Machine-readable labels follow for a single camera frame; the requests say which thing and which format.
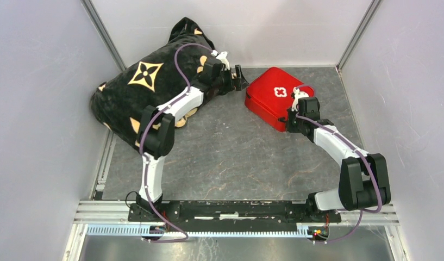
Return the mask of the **red medicine kit case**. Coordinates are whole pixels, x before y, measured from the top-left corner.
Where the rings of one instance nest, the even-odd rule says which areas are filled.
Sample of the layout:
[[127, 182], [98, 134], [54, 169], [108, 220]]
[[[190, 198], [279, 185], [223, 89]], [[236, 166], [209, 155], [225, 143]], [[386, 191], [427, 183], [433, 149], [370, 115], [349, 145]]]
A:
[[271, 67], [255, 79], [246, 89], [245, 106], [256, 116], [279, 132], [285, 132], [287, 110], [294, 101], [292, 91], [299, 85], [313, 97], [315, 90], [286, 71]]

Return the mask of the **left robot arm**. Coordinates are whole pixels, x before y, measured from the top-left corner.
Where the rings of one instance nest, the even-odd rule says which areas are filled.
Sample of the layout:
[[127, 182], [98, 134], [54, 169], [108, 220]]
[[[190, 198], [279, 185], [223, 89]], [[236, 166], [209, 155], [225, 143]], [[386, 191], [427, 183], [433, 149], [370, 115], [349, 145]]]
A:
[[202, 72], [192, 80], [184, 78], [184, 82], [187, 86], [168, 102], [147, 106], [140, 121], [137, 141], [143, 167], [136, 204], [141, 207], [142, 216], [151, 222], [162, 215], [162, 173], [174, 146], [176, 121], [216, 96], [242, 91], [249, 85], [240, 65], [231, 69], [220, 58], [208, 59]]

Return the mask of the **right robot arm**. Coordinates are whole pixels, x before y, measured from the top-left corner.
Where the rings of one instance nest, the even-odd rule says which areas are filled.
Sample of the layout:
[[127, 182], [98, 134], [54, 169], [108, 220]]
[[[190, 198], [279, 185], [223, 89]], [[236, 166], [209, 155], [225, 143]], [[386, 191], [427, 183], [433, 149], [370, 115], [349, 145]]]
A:
[[301, 133], [323, 149], [339, 166], [337, 188], [309, 195], [305, 215], [321, 221], [328, 210], [377, 213], [391, 201], [387, 162], [347, 139], [328, 119], [321, 118], [316, 97], [298, 98], [287, 110], [286, 131]]

